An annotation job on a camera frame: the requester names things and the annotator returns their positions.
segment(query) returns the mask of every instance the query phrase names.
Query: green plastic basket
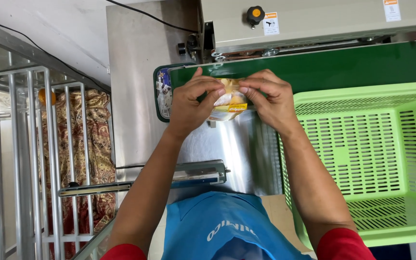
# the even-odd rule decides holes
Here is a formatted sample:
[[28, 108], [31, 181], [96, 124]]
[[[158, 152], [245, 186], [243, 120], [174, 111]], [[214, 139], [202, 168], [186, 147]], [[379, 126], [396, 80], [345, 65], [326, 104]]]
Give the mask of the green plastic basket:
[[[416, 242], [416, 83], [301, 92], [295, 110], [367, 246]], [[312, 248], [283, 189], [295, 231]]]

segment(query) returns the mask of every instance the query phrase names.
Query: packaged food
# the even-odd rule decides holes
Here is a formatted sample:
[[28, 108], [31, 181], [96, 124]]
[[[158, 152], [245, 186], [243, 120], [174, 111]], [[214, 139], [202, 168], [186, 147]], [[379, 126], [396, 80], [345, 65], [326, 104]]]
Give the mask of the packaged food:
[[247, 98], [239, 92], [239, 81], [242, 79], [220, 79], [226, 86], [226, 93], [214, 104], [207, 121], [228, 121], [246, 110]]

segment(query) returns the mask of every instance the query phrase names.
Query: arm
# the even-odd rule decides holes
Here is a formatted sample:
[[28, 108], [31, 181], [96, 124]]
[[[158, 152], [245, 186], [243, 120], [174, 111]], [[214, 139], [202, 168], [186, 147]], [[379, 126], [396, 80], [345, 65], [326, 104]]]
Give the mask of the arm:
[[[201, 74], [202, 69], [198, 68], [186, 85], [174, 90], [170, 123], [120, 205], [108, 249], [132, 244], [148, 254], [165, 210], [182, 143], [208, 118], [213, 104], [226, 92], [218, 80]], [[196, 98], [205, 91], [211, 92], [199, 103]]]
[[241, 81], [240, 86], [263, 122], [280, 134], [292, 197], [314, 250], [322, 236], [334, 228], [357, 232], [340, 189], [298, 121], [290, 84], [266, 69]]

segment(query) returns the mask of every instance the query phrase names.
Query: patterned fabric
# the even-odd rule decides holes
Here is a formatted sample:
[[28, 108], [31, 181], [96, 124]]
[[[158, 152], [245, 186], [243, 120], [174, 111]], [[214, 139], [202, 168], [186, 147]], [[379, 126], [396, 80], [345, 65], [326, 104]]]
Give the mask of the patterned fabric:
[[[61, 187], [68, 185], [70, 180], [70, 157], [68, 153], [68, 132], [66, 126], [65, 93], [57, 95], [57, 130], [59, 135], [59, 165]], [[115, 181], [115, 166], [111, 160], [111, 142], [107, 119], [111, 116], [105, 107], [109, 97], [97, 90], [86, 91], [86, 119], [89, 145], [89, 163], [91, 170], [91, 184], [109, 183]], [[75, 180], [80, 185], [86, 185], [85, 150], [83, 138], [83, 117], [81, 112], [81, 93], [70, 93], [70, 112], [72, 118], [72, 138], [74, 154]], [[43, 112], [43, 140], [44, 159], [46, 167], [49, 234], [52, 229], [52, 201], [51, 179], [49, 171], [49, 146], [47, 133], [47, 115]], [[74, 234], [72, 198], [62, 198], [63, 230], [65, 234]], [[80, 234], [89, 233], [89, 217], [87, 197], [76, 197], [78, 205], [78, 227]], [[115, 194], [106, 193], [92, 196], [92, 210], [94, 216], [94, 233], [100, 231], [114, 216]], [[54, 245], [50, 244], [51, 259], [53, 259]], [[65, 258], [75, 255], [75, 243], [65, 243]]]

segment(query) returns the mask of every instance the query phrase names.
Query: forearm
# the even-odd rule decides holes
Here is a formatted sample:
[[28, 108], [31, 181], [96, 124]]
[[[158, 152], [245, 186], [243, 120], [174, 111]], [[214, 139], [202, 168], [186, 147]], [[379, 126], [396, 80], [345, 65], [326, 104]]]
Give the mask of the forearm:
[[301, 124], [292, 120], [287, 130], [279, 133], [292, 197], [313, 247], [332, 228], [341, 226], [356, 231], [343, 195]]
[[165, 210], [183, 140], [164, 132], [118, 210], [108, 248], [130, 243], [148, 253]]

